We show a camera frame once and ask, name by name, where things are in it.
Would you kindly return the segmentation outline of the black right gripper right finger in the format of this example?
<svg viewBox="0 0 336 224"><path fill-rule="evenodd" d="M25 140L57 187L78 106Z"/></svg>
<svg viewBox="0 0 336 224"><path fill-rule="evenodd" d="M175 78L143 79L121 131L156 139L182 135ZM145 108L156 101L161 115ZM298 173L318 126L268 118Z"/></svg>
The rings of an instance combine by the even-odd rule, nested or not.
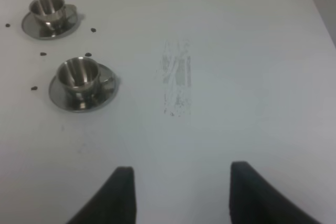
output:
<svg viewBox="0 0 336 224"><path fill-rule="evenodd" d="M229 215L231 223L318 223L248 162L230 166Z"/></svg>

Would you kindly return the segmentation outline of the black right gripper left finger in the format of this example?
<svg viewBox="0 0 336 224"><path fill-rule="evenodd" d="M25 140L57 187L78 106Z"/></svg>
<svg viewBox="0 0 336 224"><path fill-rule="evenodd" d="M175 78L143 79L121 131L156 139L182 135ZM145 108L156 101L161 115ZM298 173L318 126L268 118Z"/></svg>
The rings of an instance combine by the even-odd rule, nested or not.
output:
<svg viewBox="0 0 336 224"><path fill-rule="evenodd" d="M136 203L134 170L132 167L118 167L68 222L136 223Z"/></svg>

